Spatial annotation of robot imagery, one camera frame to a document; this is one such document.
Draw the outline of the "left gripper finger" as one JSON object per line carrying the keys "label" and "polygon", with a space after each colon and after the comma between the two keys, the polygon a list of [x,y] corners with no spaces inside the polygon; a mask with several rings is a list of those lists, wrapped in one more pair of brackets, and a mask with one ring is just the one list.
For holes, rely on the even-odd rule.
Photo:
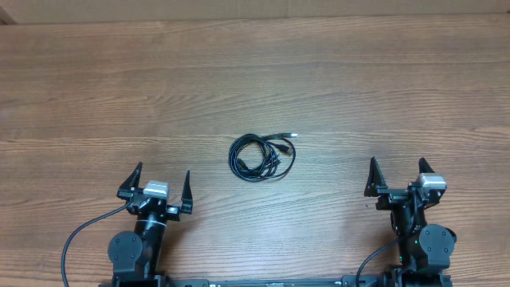
{"label": "left gripper finger", "polygon": [[120,185],[120,191],[130,191],[132,188],[139,187],[139,180],[143,169],[143,163],[139,162],[134,171]]}
{"label": "left gripper finger", "polygon": [[181,196],[182,205],[180,211],[183,214],[191,214],[193,210],[193,195],[190,188],[190,170],[186,172]]}

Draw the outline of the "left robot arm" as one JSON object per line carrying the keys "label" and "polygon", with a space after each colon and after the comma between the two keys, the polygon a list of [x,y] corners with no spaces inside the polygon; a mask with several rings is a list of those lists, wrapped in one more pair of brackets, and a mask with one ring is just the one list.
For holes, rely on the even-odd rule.
{"label": "left robot arm", "polygon": [[112,287],[168,287],[175,283],[165,271],[159,270],[159,257],[169,221],[178,222],[181,214],[191,214],[193,195],[190,173],[186,173],[181,204],[168,203],[169,185],[151,180],[139,186],[143,164],[138,163],[117,191],[126,202],[125,209],[136,216],[134,230],[116,234],[108,245],[113,265]]}

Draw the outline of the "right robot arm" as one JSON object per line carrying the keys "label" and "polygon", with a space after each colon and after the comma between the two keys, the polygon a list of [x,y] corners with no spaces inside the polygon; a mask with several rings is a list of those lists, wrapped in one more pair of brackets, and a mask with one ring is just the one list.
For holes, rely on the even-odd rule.
{"label": "right robot arm", "polygon": [[377,199],[377,210],[388,210],[396,239],[369,255],[359,266],[355,284],[365,286],[368,279],[362,275],[367,264],[381,253],[397,247],[399,263],[388,266],[371,282],[377,286],[451,286],[450,277],[443,271],[450,267],[457,236],[450,228],[429,224],[426,210],[438,205],[447,190],[444,177],[433,170],[425,158],[418,161],[418,177],[402,189],[386,184],[376,157],[370,161],[370,170],[364,190],[366,197]]}

